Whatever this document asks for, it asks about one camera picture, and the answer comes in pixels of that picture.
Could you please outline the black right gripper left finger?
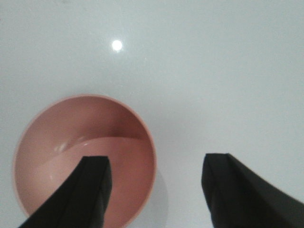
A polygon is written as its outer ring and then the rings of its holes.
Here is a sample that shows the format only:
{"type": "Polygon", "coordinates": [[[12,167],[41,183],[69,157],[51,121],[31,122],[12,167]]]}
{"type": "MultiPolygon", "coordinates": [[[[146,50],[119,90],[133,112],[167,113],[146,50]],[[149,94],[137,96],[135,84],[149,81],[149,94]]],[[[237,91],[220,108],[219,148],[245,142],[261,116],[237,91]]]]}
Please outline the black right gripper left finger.
{"type": "Polygon", "coordinates": [[[23,228],[101,228],[112,190],[106,156],[85,156],[23,228]]]}

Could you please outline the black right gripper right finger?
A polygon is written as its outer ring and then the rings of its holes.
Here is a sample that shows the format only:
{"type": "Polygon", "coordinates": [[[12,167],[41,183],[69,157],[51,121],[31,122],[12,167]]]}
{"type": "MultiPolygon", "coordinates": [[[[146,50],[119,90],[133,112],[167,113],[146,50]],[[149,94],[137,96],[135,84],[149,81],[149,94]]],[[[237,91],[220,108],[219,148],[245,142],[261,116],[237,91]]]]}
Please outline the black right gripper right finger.
{"type": "Polygon", "coordinates": [[[304,205],[231,154],[207,153],[202,190],[215,228],[302,228],[304,205]]]}

